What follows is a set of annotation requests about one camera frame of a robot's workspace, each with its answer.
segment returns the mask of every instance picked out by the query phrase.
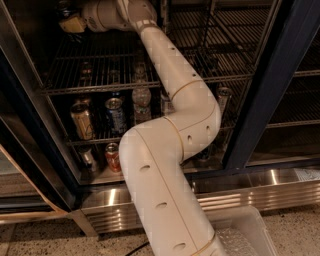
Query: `cable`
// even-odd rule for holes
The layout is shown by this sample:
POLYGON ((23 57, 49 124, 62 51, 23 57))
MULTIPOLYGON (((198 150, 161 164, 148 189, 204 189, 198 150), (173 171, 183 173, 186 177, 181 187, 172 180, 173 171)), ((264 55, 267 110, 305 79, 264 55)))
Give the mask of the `cable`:
POLYGON ((145 242, 144 244, 140 245, 139 247, 133 249, 131 252, 129 252, 125 256, 130 256, 130 255, 134 254, 135 252, 139 251, 140 249, 142 249, 143 247, 147 246, 148 244, 149 244, 149 242, 145 242))

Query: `can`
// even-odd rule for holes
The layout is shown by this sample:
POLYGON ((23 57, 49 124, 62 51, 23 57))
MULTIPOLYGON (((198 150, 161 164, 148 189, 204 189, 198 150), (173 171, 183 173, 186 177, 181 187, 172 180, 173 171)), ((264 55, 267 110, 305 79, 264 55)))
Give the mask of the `can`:
POLYGON ((232 94, 232 90, 229 87, 219 86, 217 88, 217 100, 220 107, 221 116, 223 116, 225 110, 227 109, 232 94))
POLYGON ((111 98, 105 102, 107 119, 113 135, 122 135, 127 131, 127 123, 122 109, 122 100, 111 98))
POLYGON ((109 143, 106 146, 105 156, 111 171, 120 172, 119 146, 117 143, 109 143))
POLYGON ((89 106, 83 103, 76 103, 71 107, 70 115, 76 126, 79 138, 83 140, 94 139, 95 134, 89 106))
POLYGON ((80 154, 82 162, 88 170, 91 172, 96 172, 98 170, 98 163, 92 155, 91 146, 80 147, 78 153, 80 154))

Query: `robotic arm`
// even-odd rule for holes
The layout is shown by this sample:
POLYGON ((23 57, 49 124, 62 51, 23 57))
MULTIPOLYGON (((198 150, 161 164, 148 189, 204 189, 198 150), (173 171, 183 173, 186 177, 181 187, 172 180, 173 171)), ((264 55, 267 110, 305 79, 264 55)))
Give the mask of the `robotic arm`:
POLYGON ((219 131, 213 94, 157 26, 147 0, 89 2, 81 16, 95 32, 136 31, 176 110, 133 127, 120 142, 126 184, 155 255, 225 255, 179 165, 219 131))

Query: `tiled floor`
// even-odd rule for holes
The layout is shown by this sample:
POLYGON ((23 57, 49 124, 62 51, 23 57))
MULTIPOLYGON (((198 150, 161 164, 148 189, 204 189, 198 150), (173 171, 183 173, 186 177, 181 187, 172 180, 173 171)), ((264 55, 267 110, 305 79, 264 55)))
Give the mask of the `tiled floor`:
MULTIPOLYGON (((262 213, 279 256, 320 255, 320 206, 262 213)), ((0 226, 1 256, 124 256, 145 243, 143 230, 88 238, 72 220, 0 226)), ((153 255, 146 246, 133 255, 153 255)))

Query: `drink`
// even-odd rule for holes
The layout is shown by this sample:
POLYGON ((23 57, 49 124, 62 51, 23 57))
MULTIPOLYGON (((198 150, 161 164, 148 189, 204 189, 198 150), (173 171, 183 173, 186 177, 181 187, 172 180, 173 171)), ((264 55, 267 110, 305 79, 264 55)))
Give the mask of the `drink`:
POLYGON ((232 90, 226 86, 219 86, 217 88, 217 96, 218 96, 217 101, 220 107, 221 116, 223 116, 229 104, 229 100, 232 97, 232 90))
POLYGON ((90 146, 80 147, 78 150, 82 162, 86 166, 86 168, 92 172, 98 170, 98 164, 92 155, 92 148, 90 146))
POLYGON ((167 116, 174 112, 172 102, 164 89, 161 90, 161 112, 164 116, 167 116))
POLYGON ((119 161, 119 146, 117 143, 109 143, 106 146, 105 156, 111 171, 120 172, 121 166, 119 161))
POLYGON ((91 122, 89 106, 84 103, 76 103, 70 109, 70 115, 76 126, 77 134, 80 139, 94 139, 95 133, 91 122))
POLYGON ((105 103, 107 119, 111 133, 113 135, 122 135, 127 131, 127 123, 124 111, 122 109, 122 100, 111 98, 105 103))
POLYGON ((134 124, 151 120, 151 92, 148 88, 137 88, 132 91, 134 124))
POLYGON ((92 65, 88 61, 84 61, 80 65, 80 80, 90 80, 92 74, 92 65))

